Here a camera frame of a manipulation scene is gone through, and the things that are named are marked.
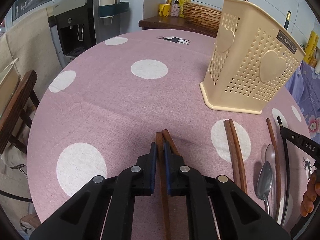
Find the right hand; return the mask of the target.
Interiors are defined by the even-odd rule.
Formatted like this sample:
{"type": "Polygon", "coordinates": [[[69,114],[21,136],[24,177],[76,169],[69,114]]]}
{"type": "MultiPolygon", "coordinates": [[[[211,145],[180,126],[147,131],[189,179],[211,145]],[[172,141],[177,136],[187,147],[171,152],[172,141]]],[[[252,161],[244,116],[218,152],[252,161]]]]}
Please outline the right hand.
{"type": "Polygon", "coordinates": [[[314,171],[307,184],[307,189],[303,194],[303,201],[300,205],[300,214],[302,217],[306,217],[312,213],[315,205],[314,202],[319,196],[319,182],[317,182],[317,171],[314,171]]]}

